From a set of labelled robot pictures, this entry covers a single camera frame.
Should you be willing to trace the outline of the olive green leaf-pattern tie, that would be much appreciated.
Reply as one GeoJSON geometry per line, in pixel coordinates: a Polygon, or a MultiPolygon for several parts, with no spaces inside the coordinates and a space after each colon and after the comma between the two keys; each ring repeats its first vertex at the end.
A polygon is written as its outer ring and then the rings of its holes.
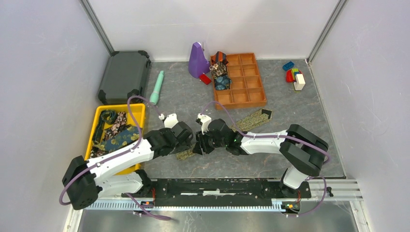
{"type": "MultiPolygon", "coordinates": [[[[236,121],[237,127],[241,131],[250,131],[256,127],[259,127],[263,124],[266,124],[272,120],[273,111],[265,108],[261,108],[252,114],[244,117],[243,119],[236,121]]],[[[195,154],[192,151],[192,148],[180,153],[177,153],[177,160],[186,160],[195,154]]]]}

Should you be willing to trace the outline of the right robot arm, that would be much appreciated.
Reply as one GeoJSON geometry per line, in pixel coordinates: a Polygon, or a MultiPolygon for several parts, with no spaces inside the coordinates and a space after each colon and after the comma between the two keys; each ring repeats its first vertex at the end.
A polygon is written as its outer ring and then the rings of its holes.
{"type": "Polygon", "coordinates": [[[196,122],[201,125],[201,131],[196,133],[195,154],[210,154],[216,148],[225,148],[236,156],[283,155],[291,164],[279,184],[279,191],[285,197],[296,194],[308,178],[319,176],[322,166],[330,159],[328,143],[298,124],[274,133],[252,133],[234,131],[224,120],[212,120],[205,115],[199,115],[196,122]]]}

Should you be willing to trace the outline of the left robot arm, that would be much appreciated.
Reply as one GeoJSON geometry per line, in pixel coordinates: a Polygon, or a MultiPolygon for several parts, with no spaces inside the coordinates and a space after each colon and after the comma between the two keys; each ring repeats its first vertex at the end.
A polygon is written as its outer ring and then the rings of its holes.
{"type": "Polygon", "coordinates": [[[185,122],[178,122],[172,128],[149,131],[136,142],[104,156],[88,160],[75,157],[62,178],[64,189],[59,202],[80,210],[107,195],[137,193],[146,197],[152,184],[145,175],[137,171],[118,173],[141,162],[178,153],[190,147],[192,139],[192,129],[185,122]]]}

